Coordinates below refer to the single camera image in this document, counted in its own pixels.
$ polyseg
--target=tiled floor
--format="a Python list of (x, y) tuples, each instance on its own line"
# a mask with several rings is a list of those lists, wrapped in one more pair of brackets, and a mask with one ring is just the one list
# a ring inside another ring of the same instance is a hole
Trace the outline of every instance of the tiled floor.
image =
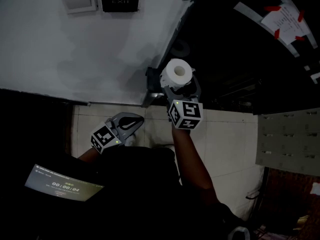
[[(165, 107), (101, 105), (75, 106), (72, 126), (72, 155), (81, 156), (91, 147), (90, 133), (101, 122), (120, 112), (131, 112), (145, 118), (137, 131), (137, 146), (156, 147), (172, 144), (171, 123)], [(255, 165), (257, 116), (228, 111), (205, 110), (204, 121), (191, 132), (191, 138), (204, 162), (218, 199), (237, 216), (246, 219), (263, 175), (263, 167)]]

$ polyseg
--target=screen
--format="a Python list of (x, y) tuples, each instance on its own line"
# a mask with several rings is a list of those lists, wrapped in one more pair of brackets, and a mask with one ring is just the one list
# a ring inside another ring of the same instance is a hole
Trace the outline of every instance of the screen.
[(25, 186), (52, 196), (86, 201), (104, 186), (71, 178), (35, 164)]

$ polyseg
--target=white toilet paper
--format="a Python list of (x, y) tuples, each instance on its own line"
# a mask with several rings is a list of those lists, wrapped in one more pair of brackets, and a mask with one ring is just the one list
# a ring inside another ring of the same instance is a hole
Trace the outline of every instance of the white toilet paper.
[(169, 86), (179, 89), (190, 82), (192, 69), (183, 59), (174, 58), (169, 61), (160, 75), (161, 87)]

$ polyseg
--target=white wall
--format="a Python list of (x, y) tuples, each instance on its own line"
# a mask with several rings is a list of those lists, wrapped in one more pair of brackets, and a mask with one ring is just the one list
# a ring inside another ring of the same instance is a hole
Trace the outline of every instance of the white wall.
[(66, 14), (61, 0), (0, 0), (0, 88), (70, 100), (141, 104), (190, 6), (139, 0), (139, 12)]

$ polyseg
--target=white panel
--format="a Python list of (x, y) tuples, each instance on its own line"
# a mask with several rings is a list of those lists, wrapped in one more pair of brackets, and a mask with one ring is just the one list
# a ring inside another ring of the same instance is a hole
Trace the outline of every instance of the white panel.
[(320, 109), (259, 115), (256, 163), (320, 176)]

